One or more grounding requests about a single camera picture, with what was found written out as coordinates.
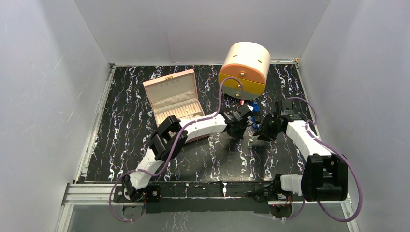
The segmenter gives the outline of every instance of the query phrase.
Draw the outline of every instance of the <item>gray wall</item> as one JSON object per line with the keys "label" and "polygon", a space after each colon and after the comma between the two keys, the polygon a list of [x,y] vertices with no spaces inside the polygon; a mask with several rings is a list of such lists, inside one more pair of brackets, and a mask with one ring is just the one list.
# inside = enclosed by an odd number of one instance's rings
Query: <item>gray wall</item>
{"label": "gray wall", "polygon": [[223,63],[239,41],[302,55],[330,0],[74,0],[108,62]]}
{"label": "gray wall", "polygon": [[108,68],[74,1],[0,1],[1,231],[55,230]]}
{"label": "gray wall", "polygon": [[321,137],[361,179],[362,231],[409,231],[409,15],[408,0],[333,0],[300,61]]}

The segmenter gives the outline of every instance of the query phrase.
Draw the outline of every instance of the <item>black marble tabletop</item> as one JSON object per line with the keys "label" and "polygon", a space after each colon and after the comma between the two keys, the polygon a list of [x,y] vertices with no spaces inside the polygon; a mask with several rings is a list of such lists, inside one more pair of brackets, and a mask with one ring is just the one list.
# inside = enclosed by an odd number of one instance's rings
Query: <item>black marble tabletop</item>
{"label": "black marble tabletop", "polygon": [[[143,82],[149,79],[194,69],[198,95],[205,114],[218,106],[220,65],[117,67],[109,90],[103,118],[91,155],[86,181],[115,181],[135,169],[147,150],[151,133],[157,128]],[[294,64],[270,66],[264,93],[259,97],[264,115],[272,111],[275,100],[304,92]],[[239,100],[224,96],[222,107],[236,108]],[[305,103],[296,108],[310,118]],[[252,139],[248,128],[243,140],[225,133],[213,134],[185,144],[162,176],[154,181],[261,181],[276,173],[301,174],[305,161],[294,143],[284,134],[275,142]]]}

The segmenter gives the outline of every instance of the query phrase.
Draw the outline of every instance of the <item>white wall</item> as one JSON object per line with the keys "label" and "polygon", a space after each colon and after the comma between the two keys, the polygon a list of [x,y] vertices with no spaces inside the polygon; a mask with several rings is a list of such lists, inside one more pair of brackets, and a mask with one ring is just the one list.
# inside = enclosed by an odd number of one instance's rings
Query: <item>white wall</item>
{"label": "white wall", "polygon": [[330,0],[74,0],[108,62],[223,63],[236,42],[302,55]]}
{"label": "white wall", "polygon": [[55,230],[108,69],[74,1],[0,1],[1,231]]}
{"label": "white wall", "polygon": [[410,1],[333,0],[300,60],[321,137],[361,179],[362,231],[409,231],[409,57]]}

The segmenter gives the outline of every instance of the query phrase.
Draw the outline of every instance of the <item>marble pattern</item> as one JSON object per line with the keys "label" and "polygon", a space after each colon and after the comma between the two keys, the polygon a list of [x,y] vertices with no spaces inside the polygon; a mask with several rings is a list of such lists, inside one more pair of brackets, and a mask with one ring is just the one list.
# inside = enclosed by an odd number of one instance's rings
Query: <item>marble pattern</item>
{"label": "marble pattern", "polygon": [[[191,68],[195,70],[201,106],[210,114],[218,105],[220,65],[116,68],[86,181],[115,181],[124,172],[137,167],[156,129],[143,82]],[[297,66],[271,65],[265,92],[259,97],[263,114],[272,111],[275,100],[293,96],[304,98]],[[222,107],[235,108],[238,102],[225,95]],[[295,105],[310,118],[305,103],[296,102]],[[171,160],[167,171],[151,180],[260,181],[271,180],[276,173],[302,173],[305,161],[289,138],[281,134],[275,142],[253,140],[250,137],[253,131],[248,128],[243,140],[220,133],[186,144]]]}

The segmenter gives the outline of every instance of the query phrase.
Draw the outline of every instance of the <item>open jewelry box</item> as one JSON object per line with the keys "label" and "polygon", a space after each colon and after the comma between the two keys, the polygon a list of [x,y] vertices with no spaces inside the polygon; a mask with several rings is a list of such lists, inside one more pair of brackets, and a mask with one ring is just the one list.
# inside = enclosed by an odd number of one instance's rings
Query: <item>open jewelry box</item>
{"label": "open jewelry box", "polygon": [[191,119],[204,116],[193,69],[145,81],[144,88],[157,126],[168,116]]}

